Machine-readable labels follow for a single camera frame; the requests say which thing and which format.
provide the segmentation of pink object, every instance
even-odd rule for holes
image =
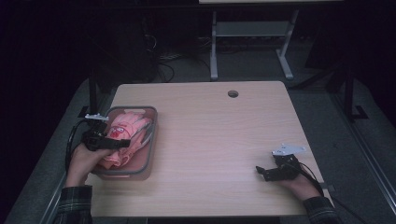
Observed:
[[[107,134],[112,139],[131,139],[128,147],[122,147],[113,154],[104,157],[98,164],[106,169],[111,167],[121,167],[128,163],[138,149],[142,147],[142,140],[146,135],[146,129],[151,123],[151,119],[143,118],[142,114],[128,112],[118,115],[111,123]]]

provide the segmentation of person's left hand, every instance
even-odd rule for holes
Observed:
[[[64,186],[66,188],[84,186],[88,174],[99,160],[113,152],[114,150],[111,149],[89,151],[84,144],[79,144],[73,152]]]

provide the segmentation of wooden table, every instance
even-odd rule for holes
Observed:
[[[89,175],[94,217],[304,214],[290,192],[255,170],[276,168],[271,152],[282,143],[306,147],[296,156],[323,181],[282,82],[121,85],[116,105],[157,108],[152,170],[144,181]]]

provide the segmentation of sleeve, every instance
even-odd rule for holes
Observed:
[[[343,223],[330,200],[326,197],[314,197],[304,201],[304,207],[311,224]]]
[[[91,224],[92,186],[62,189],[54,224]]]

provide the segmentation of dark background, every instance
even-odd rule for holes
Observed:
[[[366,0],[346,1],[330,11],[321,21],[307,66],[326,69],[340,55],[345,56],[355,77],[370,89],[378,106],[396,126],[395,9],[393,1]],[[139,18],[144,15],[86,10],[67,1],[0,2],[0,221],[7,217],[83,80],[95,74],[101,91],[121,83],[150,82],[157,73],[156,58],[143,48],[147,29],[168,37],[170,44],[210,32],[202,28],[210,21],[210,13],[180,12],[174,18],[164,13],[157,18],[161,23],[154,20],[142,24]],[[295,33],[307,29],[296,27]]]

